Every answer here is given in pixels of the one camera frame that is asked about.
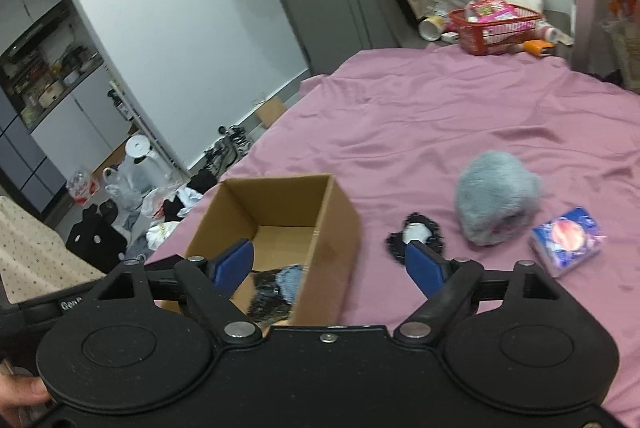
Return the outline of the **person's left hand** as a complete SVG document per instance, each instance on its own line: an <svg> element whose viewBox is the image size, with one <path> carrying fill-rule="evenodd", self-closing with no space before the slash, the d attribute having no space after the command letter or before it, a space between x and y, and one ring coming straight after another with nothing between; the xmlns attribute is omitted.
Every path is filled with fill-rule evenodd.
<svg viewBox="0 0 640 428"><path fill-rule="evenodd" d="M41 378L15 374L5 362L1 363L0 378L2 410L40 405L51 399Z"/></svg>

